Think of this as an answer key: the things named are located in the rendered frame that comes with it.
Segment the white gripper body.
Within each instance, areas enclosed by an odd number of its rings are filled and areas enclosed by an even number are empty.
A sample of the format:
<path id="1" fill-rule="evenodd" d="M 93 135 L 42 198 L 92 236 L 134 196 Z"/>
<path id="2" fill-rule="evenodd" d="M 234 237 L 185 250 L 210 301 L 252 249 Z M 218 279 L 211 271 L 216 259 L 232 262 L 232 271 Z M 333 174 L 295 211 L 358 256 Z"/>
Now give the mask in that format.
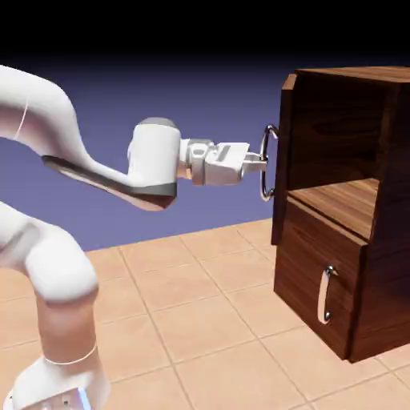
<path id="1" fill-rule="evenodd" d="M 204 182 L 206 185 L 235 185 L 243 177 L 243 162 L 248 143 L 218 143 L 205 158 Z"/>

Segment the dark wood cabinet door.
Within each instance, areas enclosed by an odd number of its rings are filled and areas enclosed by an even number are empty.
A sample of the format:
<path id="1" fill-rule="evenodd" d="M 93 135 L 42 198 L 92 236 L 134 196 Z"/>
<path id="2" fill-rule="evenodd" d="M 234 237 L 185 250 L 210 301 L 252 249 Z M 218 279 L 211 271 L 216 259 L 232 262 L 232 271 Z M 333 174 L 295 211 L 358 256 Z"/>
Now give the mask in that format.
<path id="1" fill-rule="evenodd" d="M 276 249 L 275 293 L 342 360 L 352 349 L 356 299 L 368 244 L 300 201 L 288 198 Z M 326 308 L 328 324 L 317 319 L 324 268 L 332 265 Z"/>
<path id="2" fill-rule="evenodd" d="M 297 74 L 289 74 L 281 90 L 278 147 L 275 166 L 275 192 L 271 227 L 271 244 L 278 246 L 282 237 L 287 203 L 287 162 L 291 136 L 292 96 Z"/>

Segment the dark wood cabinet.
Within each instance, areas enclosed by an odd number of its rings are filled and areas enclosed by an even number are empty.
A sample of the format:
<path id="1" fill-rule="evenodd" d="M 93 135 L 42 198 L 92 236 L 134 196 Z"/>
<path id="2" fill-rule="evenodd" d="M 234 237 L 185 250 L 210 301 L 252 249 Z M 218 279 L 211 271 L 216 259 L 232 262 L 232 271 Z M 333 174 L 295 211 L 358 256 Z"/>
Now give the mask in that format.
<path id="1" fill-rule="evenodd" d="M 294 74 L 287 199 L 368 244 L 347 359 L 358 362 L 410 344 L 410 67 Z"/>

